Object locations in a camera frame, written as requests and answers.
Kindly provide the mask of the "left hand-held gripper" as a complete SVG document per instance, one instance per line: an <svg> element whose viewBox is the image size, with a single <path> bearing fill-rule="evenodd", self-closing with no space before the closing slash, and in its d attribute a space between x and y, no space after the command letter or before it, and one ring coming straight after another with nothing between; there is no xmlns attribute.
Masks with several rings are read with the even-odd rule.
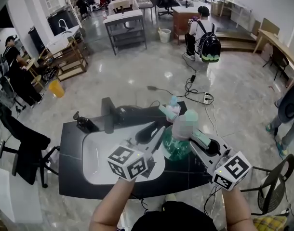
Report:
<svg viewBox="0 0 294 231"><path fill-rule="evenodd" d="M161 142L165 127L160 128L159 122L152 122L129 138L113 142L107 155L111 171L125 180L143 177L154 180L157 176L157 162L154 151Z"/></svg>

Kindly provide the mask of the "green spray bottle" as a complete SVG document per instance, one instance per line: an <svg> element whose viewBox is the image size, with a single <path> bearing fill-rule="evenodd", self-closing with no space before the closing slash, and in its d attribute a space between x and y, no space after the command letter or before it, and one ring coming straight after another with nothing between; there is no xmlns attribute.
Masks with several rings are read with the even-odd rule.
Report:
<svg viewBox="0 0 294 231"><path fill-rule="evenodd" d="M187 110L181 115L176 96L172 96L169 104L161 105L159 109L171 123L163 133L163 155L171 161L182 160L191 151L190 139L194 137L194 130L198 126L198 114L194 110Z"/></svg>

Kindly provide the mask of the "black soap dispenser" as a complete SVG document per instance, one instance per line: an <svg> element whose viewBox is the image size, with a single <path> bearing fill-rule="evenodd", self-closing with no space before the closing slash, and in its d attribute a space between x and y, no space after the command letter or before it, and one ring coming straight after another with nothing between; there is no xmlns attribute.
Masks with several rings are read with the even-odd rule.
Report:
<svg viewBox="0 0 294 231"><path fill-rule="evenodd" d="M99 131L90 119L80 116L79 111L74 114L73 119L77 122L76 127L86 134Z"/></svg>

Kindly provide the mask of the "white wall cabinet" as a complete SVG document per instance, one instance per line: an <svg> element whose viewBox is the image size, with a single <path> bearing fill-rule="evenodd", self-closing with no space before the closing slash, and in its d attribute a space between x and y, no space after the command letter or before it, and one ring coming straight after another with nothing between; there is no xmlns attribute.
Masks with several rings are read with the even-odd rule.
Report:
<svg viewBox="0 0 294 231"><path fill-rule="evenodd" d="M59 0L39 0L46 17L61 8Z"/></svg>

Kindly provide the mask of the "black green backpack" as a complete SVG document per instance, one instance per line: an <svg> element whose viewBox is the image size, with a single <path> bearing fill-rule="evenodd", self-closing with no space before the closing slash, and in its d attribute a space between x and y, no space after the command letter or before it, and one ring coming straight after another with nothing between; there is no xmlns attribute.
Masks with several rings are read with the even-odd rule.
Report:
<svg viewBox="0 0 294 231"><path fill-rule="evenodd" d="M221 42L214 33L215 25L212 23L211 32L205 30L201 21L198 21L198 25L204 32L199 41L199 56L205 63L217 63L221 54Z"/></svg>

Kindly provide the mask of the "white power strip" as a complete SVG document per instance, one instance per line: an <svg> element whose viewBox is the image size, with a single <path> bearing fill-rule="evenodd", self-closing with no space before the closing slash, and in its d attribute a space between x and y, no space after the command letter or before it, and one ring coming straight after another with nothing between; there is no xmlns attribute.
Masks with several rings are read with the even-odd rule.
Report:
<svg viewBox="0 0 294 231"><path fill-rule="evenodd" d="M203 104L210 105L213 103L213 101L214 101L214 97L211 94L205 92L203 97Z"/></svg>

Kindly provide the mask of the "yellow bin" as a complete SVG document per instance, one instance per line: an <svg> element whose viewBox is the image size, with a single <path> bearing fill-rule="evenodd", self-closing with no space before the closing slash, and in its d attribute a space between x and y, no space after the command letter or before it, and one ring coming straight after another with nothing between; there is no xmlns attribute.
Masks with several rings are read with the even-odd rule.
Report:
<svg viewBox="0 0 294 231"><path fill-rule="evenodd" d="M49 90L52 94L54 94L57 98L62 98L65 94L65 91L58 79L53 80L49 84Z"/></svg>

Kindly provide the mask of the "brown wooden cabinet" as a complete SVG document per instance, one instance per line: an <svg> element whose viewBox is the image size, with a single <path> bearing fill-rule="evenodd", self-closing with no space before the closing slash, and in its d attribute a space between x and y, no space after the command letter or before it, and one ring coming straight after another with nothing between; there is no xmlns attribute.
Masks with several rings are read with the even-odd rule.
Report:
<svg viewBox="0 0 294 231"><path fill-rule="evenodd" d="M198 8L178 6L173 7L173 37L177 44L185 41L185 34L188 30L188 20L198 17Z"/></svg>

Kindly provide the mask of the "person's left forearm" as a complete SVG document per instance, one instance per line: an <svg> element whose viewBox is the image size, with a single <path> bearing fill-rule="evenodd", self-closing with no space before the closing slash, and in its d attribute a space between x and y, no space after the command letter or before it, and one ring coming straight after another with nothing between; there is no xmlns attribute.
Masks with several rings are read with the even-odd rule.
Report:
<svg viewBox="0 0 294 231"><path fill-rule="evenodd" d="M135 181L118 179L109 193L96 207L89 231L117 231L120 216L134 188Z"/></svg>

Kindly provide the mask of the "light wooden desk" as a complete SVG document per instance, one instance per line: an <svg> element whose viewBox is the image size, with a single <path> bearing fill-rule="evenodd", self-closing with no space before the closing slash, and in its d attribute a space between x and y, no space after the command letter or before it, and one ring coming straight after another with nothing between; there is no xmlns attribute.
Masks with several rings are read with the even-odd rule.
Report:
<svg viewBox="0 0 294 231"><path fill-rule="evenodd" d="M253 51L253 54L255 54L256 51L258 50L258 48L261 44L261 41L263 39L266 39L269 43L276 46L286 56L288 61L291 63L291 66L293 66L293 70L294 70L294 54L284 43L281 43L279 41L279 39L276 37L275 34L268 32L268 31L265 31L265 30L262 30L262 29L259 29L257 38L258 38L258 40L256 42L256 46Z"/></svg>

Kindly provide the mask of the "black office chair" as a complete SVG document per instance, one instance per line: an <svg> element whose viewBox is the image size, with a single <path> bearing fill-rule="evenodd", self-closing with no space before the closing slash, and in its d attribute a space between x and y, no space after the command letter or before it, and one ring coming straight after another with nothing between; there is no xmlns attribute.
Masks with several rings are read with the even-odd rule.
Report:
<svg viewBox="0 0 294 231"><path fill-rule="evenodd" d="M30 128L12 116L12 112L7 107L0 107L0 120L10 134L20 141L19 149L7 147L6 142L0 144L0 157L4 152L14 154L12 175L19 175L27 183L33 185L37 171L40 171L40 180L43 188L47 188L44 182L44 170L47 169L55 175L58 172L48 166L49 158L54 151L60 150L60 146L53 147L45 156L42 151L46 150L51 143L51 139Z"/></svg>

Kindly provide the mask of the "dark wicker chair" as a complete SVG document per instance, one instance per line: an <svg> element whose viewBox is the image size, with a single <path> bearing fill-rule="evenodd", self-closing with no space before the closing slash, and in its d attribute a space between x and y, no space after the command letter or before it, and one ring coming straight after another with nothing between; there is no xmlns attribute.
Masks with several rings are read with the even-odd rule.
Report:
<svg viewBox="0 0 294 231"><path fill-rule="evenodd" d="M270 64L272 66L273 64L276 66L277 71L274 77L274 80L276 80L278 72L281 72L280 76L285 71L285 68L289 65L289 61L285 54L275 45L272 46L273 53L270 56L269 60L262 66L263 68L267 65Z"/></svg>

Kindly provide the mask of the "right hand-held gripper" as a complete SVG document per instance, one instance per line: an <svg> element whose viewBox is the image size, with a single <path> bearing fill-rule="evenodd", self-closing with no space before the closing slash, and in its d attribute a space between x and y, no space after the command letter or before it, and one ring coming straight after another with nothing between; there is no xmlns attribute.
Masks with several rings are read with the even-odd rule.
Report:
<svg viewBox="0 0 294 231"><path fill-rule="evenodd" d="M235 188L252 168L242 152L235 151L218 136L209 138L200 130L193 130L191 139L191 150L212 176L212 183L227 191Z"/></svg>

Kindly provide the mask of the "grey shelf table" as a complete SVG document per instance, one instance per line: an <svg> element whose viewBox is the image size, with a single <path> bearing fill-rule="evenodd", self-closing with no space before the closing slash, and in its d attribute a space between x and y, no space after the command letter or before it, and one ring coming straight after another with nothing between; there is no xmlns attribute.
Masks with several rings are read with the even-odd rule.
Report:
<svg viewBox="0 0 294 231"><path fill-rule="evenodd" d="M147 49L143 14L140 10L109 15L103 20L114 55L116 49L143 42Z"/></svg>

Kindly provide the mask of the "black faucet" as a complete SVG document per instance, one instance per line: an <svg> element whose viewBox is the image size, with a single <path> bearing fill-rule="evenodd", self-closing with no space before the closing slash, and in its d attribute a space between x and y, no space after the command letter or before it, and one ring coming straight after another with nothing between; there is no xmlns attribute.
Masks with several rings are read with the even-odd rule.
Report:
<svg viewBox="0 0 294 231"><path fill-rule="evenodd" d="M105 97L101 101L101 115L104 118L104 131L106 134L114 132L114 114L115 106L109 97Z"/></svg>

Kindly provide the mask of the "person's black clothing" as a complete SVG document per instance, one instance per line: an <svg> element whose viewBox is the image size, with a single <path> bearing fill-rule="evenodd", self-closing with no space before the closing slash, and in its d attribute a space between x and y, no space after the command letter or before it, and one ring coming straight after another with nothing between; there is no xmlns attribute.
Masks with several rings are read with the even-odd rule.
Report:
<svg viewBox="0 0 294 231"><path fill-rule="evenodd" d="M213 219L195 207L167 201L161 211L148 211L131 231L217 231Z"/></svg>

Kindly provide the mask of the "cardboard box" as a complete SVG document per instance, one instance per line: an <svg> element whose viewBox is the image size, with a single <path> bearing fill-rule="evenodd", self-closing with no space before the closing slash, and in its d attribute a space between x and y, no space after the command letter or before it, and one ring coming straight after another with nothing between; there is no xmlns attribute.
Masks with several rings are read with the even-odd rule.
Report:
<svg viewBox="0 0 294 231"><path fill-rule="evenodd" d="M262 22L259 22L257 20L255 20L252 31L251 31L251 36L254 36L254 38L256 39L258 34L259 34L259 29L273 33L274 35L276 35L276 37L278 38L278 34L279 34L279 27L277 27L275 24L273 24L271 21L269 21L266 18L263 18Z"/></svg>

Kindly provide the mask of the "white table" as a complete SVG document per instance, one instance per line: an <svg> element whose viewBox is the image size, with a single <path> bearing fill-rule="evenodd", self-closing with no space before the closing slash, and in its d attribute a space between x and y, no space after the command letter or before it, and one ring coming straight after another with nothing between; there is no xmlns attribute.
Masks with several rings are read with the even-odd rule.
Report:
<svg viewBox="0 0 294 231"><path fill-rule="evenodd" d="M14 223L42 223L37 184L0 168L0 210Z"/></svg>

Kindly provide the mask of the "white waste basket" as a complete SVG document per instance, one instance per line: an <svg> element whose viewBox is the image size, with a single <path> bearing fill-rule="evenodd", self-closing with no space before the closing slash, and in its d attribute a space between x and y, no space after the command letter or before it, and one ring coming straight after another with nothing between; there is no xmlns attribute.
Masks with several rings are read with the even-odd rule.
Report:
<svg viewBox="0 0 294 231"><path fill-rule="evenodd" d="M163 28L159 29L158 33L162 43L168 43L170 41L171 30Z"/></svg>

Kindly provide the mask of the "black faucet display panel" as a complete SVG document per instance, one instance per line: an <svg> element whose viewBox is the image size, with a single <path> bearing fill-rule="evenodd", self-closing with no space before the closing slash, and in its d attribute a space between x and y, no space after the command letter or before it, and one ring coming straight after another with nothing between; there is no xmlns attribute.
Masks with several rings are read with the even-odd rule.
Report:
<svg viewBox="0 0 294 231"><path fill-rule="evenodd" d="M77 19L71 10L61 10L47 18L54 36L78 26Z"/></svg>

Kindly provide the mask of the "wooden step platform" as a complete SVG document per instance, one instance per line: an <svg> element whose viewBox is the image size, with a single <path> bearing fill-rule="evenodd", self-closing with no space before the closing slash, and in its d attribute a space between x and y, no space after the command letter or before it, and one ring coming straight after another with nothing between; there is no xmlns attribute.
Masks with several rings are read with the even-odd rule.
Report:
<svg viewBox="0 0 294 231"><path fill-rule="evenodd" d="M216 32L215 34L221 43L221 51L242 51L253 52L256 47L256 40L249 34L243 32Z"/></svg>

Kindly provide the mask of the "black sink counter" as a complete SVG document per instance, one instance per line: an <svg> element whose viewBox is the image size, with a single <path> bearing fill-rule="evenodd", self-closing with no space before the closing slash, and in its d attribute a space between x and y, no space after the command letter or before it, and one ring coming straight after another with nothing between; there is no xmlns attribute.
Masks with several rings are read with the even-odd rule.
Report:
<svg viewBox="0 0 294 231"><path fill-rule="evenodd" d="M82 142L85 133L76 122L63 124L59 155L59 193L64 196L102 200L111 190L112 184L90 183L83 174ZM209 182L201 160L193 153L181 161L165 160L164 172L154 180L136 182L133 196L156 197L177 193Z"/></svg>

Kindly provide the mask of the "grey backpack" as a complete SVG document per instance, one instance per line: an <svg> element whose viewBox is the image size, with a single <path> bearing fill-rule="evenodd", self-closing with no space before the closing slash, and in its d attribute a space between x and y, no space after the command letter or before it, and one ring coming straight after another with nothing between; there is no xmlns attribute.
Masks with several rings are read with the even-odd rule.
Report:
<svg viewBox="0 0 294 231"><path fill-rule="evenodd" d="M288 123L294 120L294 85L284 95L278 110L281 123Z"/></svg>

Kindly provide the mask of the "yellow plaid cloth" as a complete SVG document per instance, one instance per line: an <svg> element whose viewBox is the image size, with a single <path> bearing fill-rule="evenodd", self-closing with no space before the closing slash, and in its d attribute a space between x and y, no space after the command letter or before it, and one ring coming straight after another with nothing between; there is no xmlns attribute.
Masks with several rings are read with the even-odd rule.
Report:
<svg viewBox="0 0 294 231"><path fill-rule="evenodd" d="M286 221L286 216L263 216L253 219L258 231L284 231Z"/></svg>

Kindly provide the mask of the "wooden shelf cart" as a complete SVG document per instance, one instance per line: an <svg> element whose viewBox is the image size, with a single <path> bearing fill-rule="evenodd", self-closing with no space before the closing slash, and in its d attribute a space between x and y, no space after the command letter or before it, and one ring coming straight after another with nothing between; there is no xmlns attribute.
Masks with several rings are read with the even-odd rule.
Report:
<svg viewBox="0 0 294 231"><path fill-rule="evenodd" d="M44 66L56 69L57 79L64 81L87 71L84 46L82 41L77 42L75 38L71 38L66 46L58 46L56 50L45 48L39 59L43 60Z"/></svg>

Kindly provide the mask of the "person's right forearm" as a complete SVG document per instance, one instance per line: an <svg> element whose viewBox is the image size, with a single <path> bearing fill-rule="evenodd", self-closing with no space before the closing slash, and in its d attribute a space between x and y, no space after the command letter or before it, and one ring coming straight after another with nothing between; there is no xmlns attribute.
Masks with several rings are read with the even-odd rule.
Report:
<svg viewBox="0 0 294 231"><path fill-rule="evenodd" d="M248 202L238 187L231 191L222 189L227 231L257 231L251 218Z"/></svg>

